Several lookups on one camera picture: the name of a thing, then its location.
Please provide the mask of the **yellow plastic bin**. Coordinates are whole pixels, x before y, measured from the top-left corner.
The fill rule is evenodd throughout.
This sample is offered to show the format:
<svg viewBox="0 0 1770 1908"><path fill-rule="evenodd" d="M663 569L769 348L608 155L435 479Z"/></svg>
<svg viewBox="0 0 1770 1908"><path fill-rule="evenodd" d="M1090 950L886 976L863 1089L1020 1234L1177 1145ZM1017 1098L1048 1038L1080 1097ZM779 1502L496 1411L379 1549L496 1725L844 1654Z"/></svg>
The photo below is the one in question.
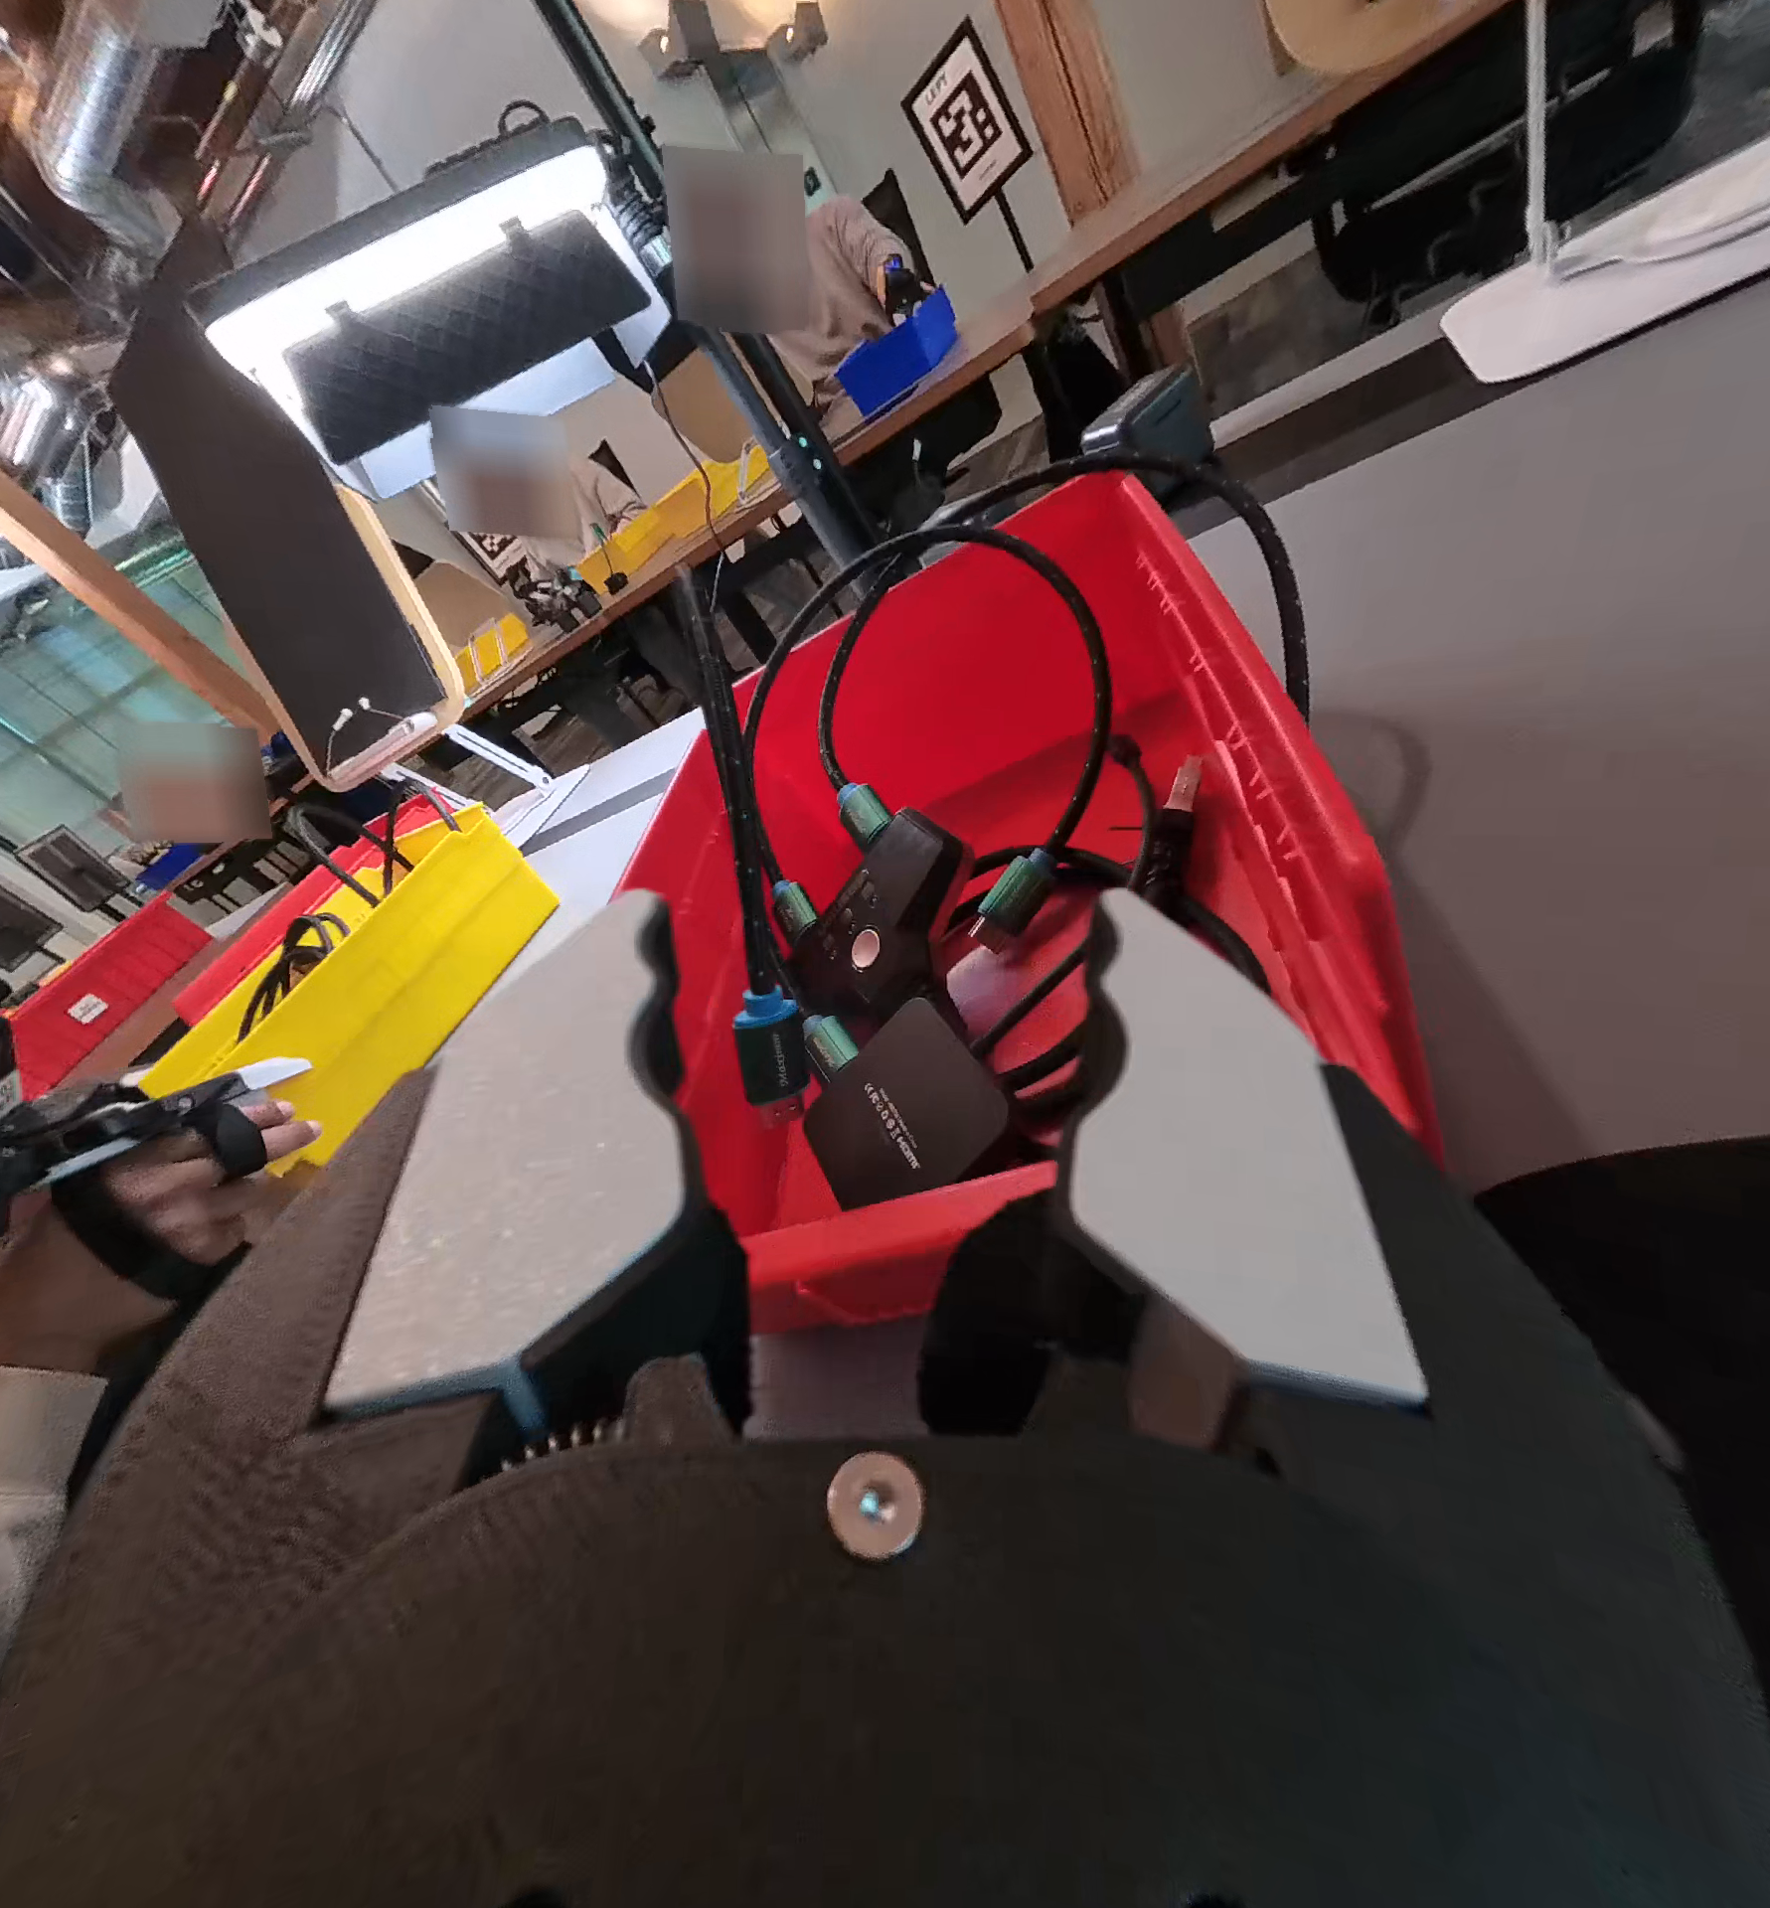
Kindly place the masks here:
<svg viewBox="0 0 1770 1908"><path fill-rule="evenodd" d="M270 951L142 1078L170 1097L256 1061L304 1061L277 1086L319 1139L273 1163L284 1176L324 1165L384 1094L423 1066L484 1002L492 985L557 912L557 895L480 805L409 834L392 889L382 877L343 879L304 931L301 951Z"/></svg>

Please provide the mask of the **silver ventilation duct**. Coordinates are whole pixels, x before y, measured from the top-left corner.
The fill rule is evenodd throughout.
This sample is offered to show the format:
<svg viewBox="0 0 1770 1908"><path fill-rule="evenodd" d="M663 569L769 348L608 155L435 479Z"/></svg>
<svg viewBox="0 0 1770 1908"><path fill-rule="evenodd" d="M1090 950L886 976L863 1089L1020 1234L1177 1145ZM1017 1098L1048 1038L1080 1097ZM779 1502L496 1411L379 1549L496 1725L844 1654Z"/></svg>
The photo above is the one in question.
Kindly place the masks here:
<svg viewBox="0 0 1770 1908"><path fill-rule="evenodd" d="M28 155L59 203L111 234L152 229L147 201L119 167L161 59L165 51L115 2L68 2L45 59Z"/></svg>

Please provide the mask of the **black square adapter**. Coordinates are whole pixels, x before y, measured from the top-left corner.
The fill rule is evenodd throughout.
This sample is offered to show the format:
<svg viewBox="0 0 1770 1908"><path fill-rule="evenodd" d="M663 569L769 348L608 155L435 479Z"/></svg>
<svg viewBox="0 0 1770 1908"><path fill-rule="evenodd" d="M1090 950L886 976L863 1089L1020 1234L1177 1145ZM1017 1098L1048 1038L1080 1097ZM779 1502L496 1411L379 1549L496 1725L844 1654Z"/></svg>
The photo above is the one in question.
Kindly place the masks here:
<svg viewBox="0 0 1770 1908"><path fill-rule="evenodd" d="M866 1042L835 1017L807 1017L803 1033L820 1078L803 1128L844 1211L977 1176L1013 1133L1012 1097L928 998Z"/></svg>

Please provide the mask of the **blue plastic bin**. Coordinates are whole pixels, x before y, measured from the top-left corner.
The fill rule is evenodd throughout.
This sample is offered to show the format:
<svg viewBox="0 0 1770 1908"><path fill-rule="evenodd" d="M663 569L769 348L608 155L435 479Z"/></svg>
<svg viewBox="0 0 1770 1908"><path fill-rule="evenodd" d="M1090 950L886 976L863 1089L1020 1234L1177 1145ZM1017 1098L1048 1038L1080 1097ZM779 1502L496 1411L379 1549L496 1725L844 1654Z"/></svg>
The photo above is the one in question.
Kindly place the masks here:
<svg viewBox="0 0 1770 1908"><path fill-rule="evenodd" d="M873 422L897 407L957 343L957 316L945 286L923 297L889 333L856 347L838 367L838 384Z"/></svg>

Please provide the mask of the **white flat stand base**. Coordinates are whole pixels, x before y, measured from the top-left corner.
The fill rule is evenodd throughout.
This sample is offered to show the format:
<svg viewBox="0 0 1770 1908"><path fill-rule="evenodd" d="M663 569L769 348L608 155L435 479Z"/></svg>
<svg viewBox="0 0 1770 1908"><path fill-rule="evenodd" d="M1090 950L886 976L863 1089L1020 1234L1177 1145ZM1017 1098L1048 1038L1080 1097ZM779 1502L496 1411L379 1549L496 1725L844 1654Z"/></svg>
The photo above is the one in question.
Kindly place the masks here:
<svg viewBox="0 0 1770 1908"><path fill-rule="evenodd" d="M1548 214L1548 6L1524 6L1526 260L1442 311L1484 386L1532 380L1770 273L1770 136L1564 241Z"/></svg>

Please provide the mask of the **softbox studio light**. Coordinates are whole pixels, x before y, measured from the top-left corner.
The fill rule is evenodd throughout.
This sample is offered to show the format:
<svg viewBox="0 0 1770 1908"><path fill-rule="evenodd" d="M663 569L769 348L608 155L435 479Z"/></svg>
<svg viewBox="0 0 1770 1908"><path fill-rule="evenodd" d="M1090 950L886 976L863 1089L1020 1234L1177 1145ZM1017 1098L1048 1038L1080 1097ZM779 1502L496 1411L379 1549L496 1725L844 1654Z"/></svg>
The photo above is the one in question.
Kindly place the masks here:
<svg viewBox="0 0 1770 1908"><path fill-rule="evenodd" d="M195 286L203 341L371 502L435 479L430 419L557 415L649 360L674 311L645 201L578 118L535 118Z"/></svg>

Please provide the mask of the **small yellow bin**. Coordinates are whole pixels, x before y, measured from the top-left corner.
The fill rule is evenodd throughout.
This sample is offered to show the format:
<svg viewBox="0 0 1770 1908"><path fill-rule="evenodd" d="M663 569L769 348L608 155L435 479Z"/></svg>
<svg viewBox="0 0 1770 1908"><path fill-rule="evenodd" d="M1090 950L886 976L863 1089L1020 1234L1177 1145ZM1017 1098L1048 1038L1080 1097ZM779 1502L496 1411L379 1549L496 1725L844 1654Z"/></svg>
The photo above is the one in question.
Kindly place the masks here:
<svg viewBox="0 0 1770 1908"><path fill-rule="evenodd" d="M678 486L634 521L608 537L595 537L595 544L574 562L574 575L594 589L615 596L641 583L663 549L698 537L725 513L741 508L768 478L768 454L755 442L730 461L701 459Z"/></svg>

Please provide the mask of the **red plastic bin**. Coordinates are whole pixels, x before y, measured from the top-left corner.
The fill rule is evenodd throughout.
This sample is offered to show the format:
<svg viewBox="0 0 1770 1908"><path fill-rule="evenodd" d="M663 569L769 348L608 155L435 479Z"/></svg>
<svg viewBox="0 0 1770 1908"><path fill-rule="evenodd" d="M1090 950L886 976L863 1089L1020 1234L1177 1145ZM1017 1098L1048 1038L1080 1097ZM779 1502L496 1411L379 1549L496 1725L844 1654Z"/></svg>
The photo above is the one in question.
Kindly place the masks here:
<svg viewBox="0 0 1770 1908"><path fill-rule="evenodd" d="M209 943L203 924L158 895L55 971L8 1010L21 1097L40 1098L59 1089Z"/></svg>
<svg viewBox="0 0 1770 1908"><path fill-rule="evenodd" d="M1357 1072L1442 1160L1389 877L1332 766L1232 600L1127 475L1075 479L1017 513L1095 613L1111 656L1113 731L1165 801L1192 784L1185 893L1232 924L1283 1014L1326 1061ZM889 808L962 838L989 888L1041 848L1090 754L1092 664L1070 609L1024 562L962 548L897 585L835 696L835 751ZM803 1121L742 1098L733 1017L745 982L730 824L705 737L686 751L619 893L651 893L677 938L681 1109L705 1190L749 1258L755 1332L921 1315L957 1242L1054 1179L1072 1064L1017 1086L1005 1168L911 1204L844 1211Z"/></svg>
<svg viewBox="0 0 1770 1908"><path fill-rule="evenodd" d="M350 873L364 893L355 895L338 873L323 865L307 865L301 879L266 901L245 928L222 940L222 951L175 998L175 1014L185 1026L195 1026L206 1014L229 999L246 979L280 951L288 931L301 916L323 916L338 923L324 931L327 940L342 940L343 931L372 912L372 899L384 895L384 869L388 877L403 877L399 863L384 863L382 845L387 818L367 824L367 838L331 842L331 863Z"/></svg>

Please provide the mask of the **black cable gold plug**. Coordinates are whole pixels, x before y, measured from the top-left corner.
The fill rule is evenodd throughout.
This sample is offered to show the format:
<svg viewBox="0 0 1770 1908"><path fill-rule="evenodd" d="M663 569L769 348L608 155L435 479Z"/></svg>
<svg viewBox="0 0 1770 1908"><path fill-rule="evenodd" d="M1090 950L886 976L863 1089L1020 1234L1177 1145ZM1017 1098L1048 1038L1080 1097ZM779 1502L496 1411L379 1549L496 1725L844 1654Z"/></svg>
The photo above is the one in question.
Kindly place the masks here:
<svg viewBox="0 0 1770 1908"><path fill-rule="evenodd" d="M1182 759L1166 793L1158 793L1135 741L1119 731L1111 735L1109 757L1129 774L1139 801L1138 853L1127 879L1129 893L1139 895L1165 920L1198 938L1244 982L1268 995L1271 982L1252 946L1240 931L1233 931L1208 903L1196 901L1189 889L1192 853L1198 826L1201 759Z"/></svg>

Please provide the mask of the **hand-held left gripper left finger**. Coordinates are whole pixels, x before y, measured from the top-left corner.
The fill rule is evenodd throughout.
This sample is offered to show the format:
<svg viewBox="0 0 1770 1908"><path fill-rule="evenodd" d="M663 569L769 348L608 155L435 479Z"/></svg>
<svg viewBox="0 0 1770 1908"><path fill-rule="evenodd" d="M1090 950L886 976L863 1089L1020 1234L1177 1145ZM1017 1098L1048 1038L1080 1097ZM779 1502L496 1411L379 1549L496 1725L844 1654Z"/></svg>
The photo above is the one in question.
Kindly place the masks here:
<svg viewBox="0 0 1770 1908"><path fill-rule="evenodd" d="M694 1216L674 923L622 893L445 1039L324 1384L338 1420L492 1396L564 1420L591 1350Z"/></svg>

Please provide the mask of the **grey power box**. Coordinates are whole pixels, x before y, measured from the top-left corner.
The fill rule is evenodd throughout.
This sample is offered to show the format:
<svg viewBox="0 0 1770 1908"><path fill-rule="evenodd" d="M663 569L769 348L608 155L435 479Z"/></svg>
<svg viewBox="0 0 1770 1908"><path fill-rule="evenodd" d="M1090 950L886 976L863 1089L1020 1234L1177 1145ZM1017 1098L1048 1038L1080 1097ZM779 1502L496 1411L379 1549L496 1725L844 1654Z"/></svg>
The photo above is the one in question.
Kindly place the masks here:
<svg viewBox="0 0 1770 1908"><path fill-rule="evenodd" d="M1139 454L1182 463L1216 459L1208 395L1192 364L1149 372L1100 410L1080 434L1080 454Z"/></svg>

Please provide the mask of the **black switch box with button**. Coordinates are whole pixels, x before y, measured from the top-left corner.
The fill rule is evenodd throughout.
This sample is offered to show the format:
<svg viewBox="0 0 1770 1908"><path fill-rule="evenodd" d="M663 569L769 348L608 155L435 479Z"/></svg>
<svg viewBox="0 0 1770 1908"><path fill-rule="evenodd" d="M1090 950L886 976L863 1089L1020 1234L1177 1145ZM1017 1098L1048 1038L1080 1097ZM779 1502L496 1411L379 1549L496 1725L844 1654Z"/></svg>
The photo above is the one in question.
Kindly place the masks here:
<svg viewBox="0 0 1770 1908"><path fill-rule="evenodd" d="M811 1017L881 1029L923 999L946 1014L940 940L974 849L917 810L891 818L824 915L793 935L792 976Z"/></svg>

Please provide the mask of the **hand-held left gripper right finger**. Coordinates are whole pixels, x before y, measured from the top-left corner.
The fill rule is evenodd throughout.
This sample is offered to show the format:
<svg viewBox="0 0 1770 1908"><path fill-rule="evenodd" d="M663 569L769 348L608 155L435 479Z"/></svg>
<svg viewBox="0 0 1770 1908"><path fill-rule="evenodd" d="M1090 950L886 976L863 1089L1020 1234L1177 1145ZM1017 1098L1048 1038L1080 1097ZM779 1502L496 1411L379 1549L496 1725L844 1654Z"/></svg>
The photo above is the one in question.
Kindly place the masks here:
<svg viewBox="0 0 1770 1908"><path fill-rule="evenodd" d="M1363 1181L1300 1029L1139 895L1087 959L1087 1098L1060 1194L1084 1246L1252 1380L1430 1403Z"/></svg>

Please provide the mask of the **black light stand pole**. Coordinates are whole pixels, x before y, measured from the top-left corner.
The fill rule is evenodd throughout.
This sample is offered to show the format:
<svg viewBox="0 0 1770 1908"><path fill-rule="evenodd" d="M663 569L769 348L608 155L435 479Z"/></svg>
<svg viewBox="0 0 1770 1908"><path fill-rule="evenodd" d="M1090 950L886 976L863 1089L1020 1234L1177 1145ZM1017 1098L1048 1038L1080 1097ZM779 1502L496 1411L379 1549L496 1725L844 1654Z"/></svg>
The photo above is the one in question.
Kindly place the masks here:
<svg viewBox="0 0 1770 1908"><path fill-rule="evenodd" d="M591 107L606 126L616 223L677 311L690 341L705 351L733 406L765 449L783 494L839 566L881 544L878 524L850 486L820 422L796 392L789 367L765 336L730 336L683 316L667 230L667 183L658 140L634 107L608 56L574 2L535 2Z"/></svg>

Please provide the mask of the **black white marker sign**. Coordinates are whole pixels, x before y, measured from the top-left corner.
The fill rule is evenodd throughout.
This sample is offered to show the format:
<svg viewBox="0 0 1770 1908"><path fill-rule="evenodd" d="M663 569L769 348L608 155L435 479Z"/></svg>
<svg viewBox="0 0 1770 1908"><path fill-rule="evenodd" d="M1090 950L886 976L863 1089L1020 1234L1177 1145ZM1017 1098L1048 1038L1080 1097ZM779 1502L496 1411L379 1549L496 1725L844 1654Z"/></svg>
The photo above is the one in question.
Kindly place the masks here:
<svg viewBox="0 0 1770 1908"><path fill-rule="evenodd" d="M972 223L1000 201L1036 147L985 35L962 20L899 103L946 203Z"/></svg>

